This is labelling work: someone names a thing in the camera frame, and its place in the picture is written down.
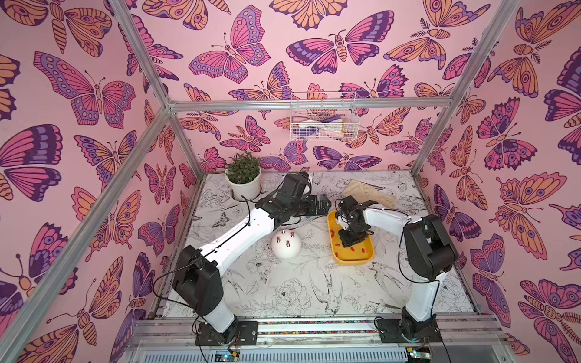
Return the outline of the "green plant in white pot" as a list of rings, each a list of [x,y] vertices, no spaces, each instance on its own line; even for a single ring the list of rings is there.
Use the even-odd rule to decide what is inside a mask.
[[[261,173],[260,160],[249,151],[236,154],[225,170],[234,199],[252,201],[257,198],[261,193]]]

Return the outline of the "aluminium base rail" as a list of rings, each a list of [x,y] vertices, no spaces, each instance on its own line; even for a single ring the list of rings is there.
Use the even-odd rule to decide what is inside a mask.
[[[192,329],[193,319],[166,319],[140,322],[130,340],[132,349],[146,346],[217,346],[210,328]],[[406,337],[399,316],[351,316],[339,318],[242,319],[231,341],[236,346],[427,344],[436,346],[495,346],[507,342],[496,318],[475,314],[443,314],[434,322]]]

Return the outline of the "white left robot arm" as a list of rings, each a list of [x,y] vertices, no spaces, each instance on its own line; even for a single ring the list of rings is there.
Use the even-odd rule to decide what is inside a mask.
[[[290,219],[326,216],[331,201],[312,190],[307,172],[290,172],[235,227],[206,245],[188,245],[180,252],[172,289],[210,325],[220,343],[231,343],[238,335],[238,318],[224,300],[222,276],[240,255]]]

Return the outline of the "cream fabric work glove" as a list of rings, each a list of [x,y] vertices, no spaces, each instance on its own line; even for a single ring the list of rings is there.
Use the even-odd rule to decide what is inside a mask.
[[[396,198],[390,196],[367,183],[357,180],[351,180],[345,189],[341,192],[344,198],[353,197],[357,203],[363,204],[366,201],[375,201],[382,207],[394,209],[396,207]]]

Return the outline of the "white dome with screws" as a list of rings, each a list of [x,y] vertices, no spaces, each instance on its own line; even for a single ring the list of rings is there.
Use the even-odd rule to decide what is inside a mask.
[[[281,260],[295,258],[301,250],[301,239],[296,231],[282,229],[273,235],[271,250]]]

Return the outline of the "yellow plastic tray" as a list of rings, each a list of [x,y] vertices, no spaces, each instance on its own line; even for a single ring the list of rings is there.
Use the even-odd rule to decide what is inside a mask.
[[[351,247],[344,247],[338,234],[343,228],[338,223],[335,213],[336,210],[332,210],[327,217],[331,252],[334,255],[335,262],[342,266],[361,266],[372,261],[375,256],[375,249],[371,236],[369,235],[361,243]]]

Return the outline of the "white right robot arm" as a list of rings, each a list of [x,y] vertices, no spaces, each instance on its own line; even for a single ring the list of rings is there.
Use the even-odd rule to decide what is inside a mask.
[[[403,276],[412,289],[402,308],[399,330],[408,342],[426,340],[436,332],[434,305],[440,285],[458,258],[442,219],[434,214],[411,216],[378,207],[376,201],[359,203],[352,196],[338,201],[335,219],[342,226],[338,237],[344,247],[361,244],[374,227],[399,236],[399,248],[405,249],[413,270],[412,276]]]

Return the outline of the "aluminium frame corner post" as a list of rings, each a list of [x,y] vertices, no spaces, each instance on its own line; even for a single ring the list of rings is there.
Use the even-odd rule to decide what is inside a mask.
[[[176,112],[173,109],[174,102],[169,98],[168,92],[163,87],[161,78],[157,74],[154,63],[151,60],[151,56],[147,50],[147,47],[142,41],[139,30],[133,20],[133,16],[126,6],[126,2],[110,1],[110,5],[114,10],[115,18],[117,19],[118,24],[121,26],[127,40],[129,41],[134,51],[135,56],[139,61],[139,64],[142,67],[142,73],[148,79],[152,91],[154,92],[157,100],[160,102],[161,110],[166,113],[166,116],[162,117],[162,123],[168,123],[173,128],[174,132],[176,133],[176,139],[179,141],[182,151],[185,153],[185,156],[190,163],[192,170],[196,173],[198,178],[200,178],[204,175],[204,173],[201,171],[201,168],[198,165],[197,158],[192,151],[192,147],[189,144],[184,130],[176,116]]]

